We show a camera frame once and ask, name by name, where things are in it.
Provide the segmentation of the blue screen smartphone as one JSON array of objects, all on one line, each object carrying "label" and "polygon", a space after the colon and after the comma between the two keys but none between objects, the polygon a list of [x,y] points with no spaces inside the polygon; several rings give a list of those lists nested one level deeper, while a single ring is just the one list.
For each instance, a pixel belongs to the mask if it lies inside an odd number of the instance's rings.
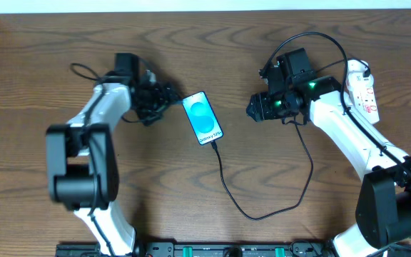
[{"label": "blue screen smartphone", "polygon": [[204,91],[182,100],[183,108],[200,145],[206,145],[224,136],[215,112]]}]

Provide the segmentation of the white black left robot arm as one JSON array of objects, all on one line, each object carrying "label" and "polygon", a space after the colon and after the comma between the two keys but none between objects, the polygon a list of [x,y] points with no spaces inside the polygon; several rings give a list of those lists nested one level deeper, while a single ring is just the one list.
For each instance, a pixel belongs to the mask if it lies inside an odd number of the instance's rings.
[{"label": "white black left robot arm", "polygon": [[46,130],[49,196],[80,218],[95,243],[60,243],[57,256],[147,256],[144,243],[125,219],[117,201],[119,175],[112,133],[126,113],[150,126],[181,102],[170,83],[157,81],[147,63],[131,53],[117,53],[113,70],[93,72],[93,95],[65,124]]}]

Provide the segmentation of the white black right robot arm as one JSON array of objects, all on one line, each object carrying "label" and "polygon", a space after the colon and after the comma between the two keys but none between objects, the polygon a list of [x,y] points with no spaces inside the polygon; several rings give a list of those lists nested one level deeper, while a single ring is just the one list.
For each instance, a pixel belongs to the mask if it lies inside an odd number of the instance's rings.
[{"label": "white black right robot arm", "polygon": [[347,60],[346,82],[318,77],[305,49],[260,70],[268,90],[246,109],[253,120],[295,123],[301,116],[324,131],[356,170],[362,185],[355,224],[338,234],[328,256],[411,256],[411,156],[376,128],[379,120],[369,65]]}]

